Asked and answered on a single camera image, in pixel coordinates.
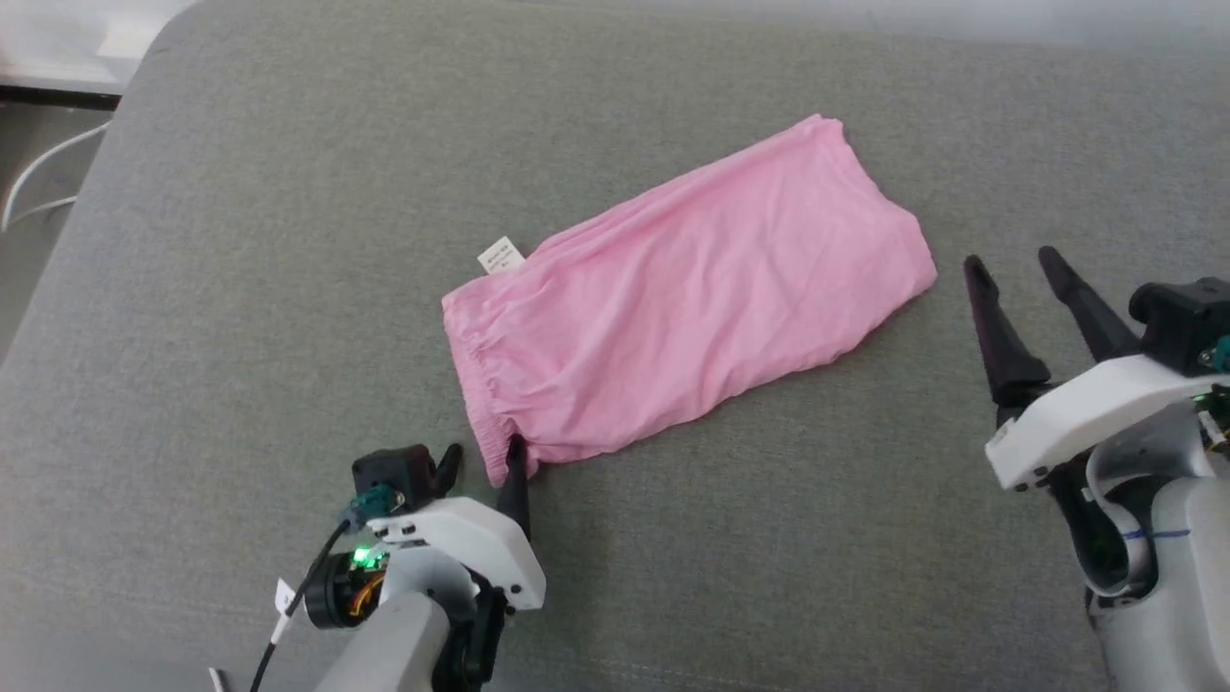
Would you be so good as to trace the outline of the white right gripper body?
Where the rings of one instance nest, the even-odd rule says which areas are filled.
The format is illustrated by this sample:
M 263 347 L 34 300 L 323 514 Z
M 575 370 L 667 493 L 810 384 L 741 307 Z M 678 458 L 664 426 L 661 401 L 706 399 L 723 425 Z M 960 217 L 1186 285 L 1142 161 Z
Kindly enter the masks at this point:
M 1228 383 L 1228 374 L 1188 377 L 1146 355 L 1105 360 L 1002 422 L 985 456 L 998 486 L 1014 490 L 1032 482 L 1036 470 L 1066 463 L 1181 399 Z

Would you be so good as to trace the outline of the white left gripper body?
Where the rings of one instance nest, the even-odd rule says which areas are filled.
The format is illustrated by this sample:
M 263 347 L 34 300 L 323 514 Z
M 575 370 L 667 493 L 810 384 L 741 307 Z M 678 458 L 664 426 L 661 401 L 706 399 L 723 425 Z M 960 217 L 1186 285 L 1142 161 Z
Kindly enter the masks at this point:
M 514 608 L 542 608 L 549 595 L 526 531 L 514 517 L 471 498 L 445 498 L 407 515 L 373 517 L 369 529 L 390 547 L 391 556 L 405 549 L 435 549 L 474 570 L 491 586 L 501 588 Z

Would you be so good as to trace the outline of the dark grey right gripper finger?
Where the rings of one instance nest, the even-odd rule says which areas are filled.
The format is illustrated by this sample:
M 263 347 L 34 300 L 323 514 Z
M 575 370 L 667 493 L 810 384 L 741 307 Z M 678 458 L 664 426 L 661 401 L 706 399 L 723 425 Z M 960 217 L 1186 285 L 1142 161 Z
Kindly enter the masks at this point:
M 966 288 L 970 301 L 972 324 L 996 406 L 996 424 L 1021 415 L 1036 399 L 1050 390 L 1050 371 L 1021 340 L 1018 332 L 1000 304 L 996 280 L 977 254 L 963 262 Z
M 1053 246 L 1042 246 L 1038 259 L 1050 293 L 1070 311 L 1095 363 L 1137 355 L 1141 340 L 1116 315 L 1097 290 L 1079 277 Z

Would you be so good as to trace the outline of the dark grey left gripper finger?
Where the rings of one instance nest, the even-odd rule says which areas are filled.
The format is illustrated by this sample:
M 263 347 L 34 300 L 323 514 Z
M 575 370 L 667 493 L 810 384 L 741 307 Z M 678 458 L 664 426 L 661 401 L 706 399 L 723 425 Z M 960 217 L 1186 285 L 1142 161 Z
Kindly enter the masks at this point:
M 526 440 L 520 434 L 514 434 L 509 438 L 508 450 L 506 450 L 506 478 L 504 486 L 501 486 L 496 509 L 506 517 L 510 517 L 526 536 L 526 540 L 531 540 L 528 481 Z
M 433 497 L 446 498 L 458 479 L 464 465 L 464 447 L 460 442 L 449 444 L 433 473 Z

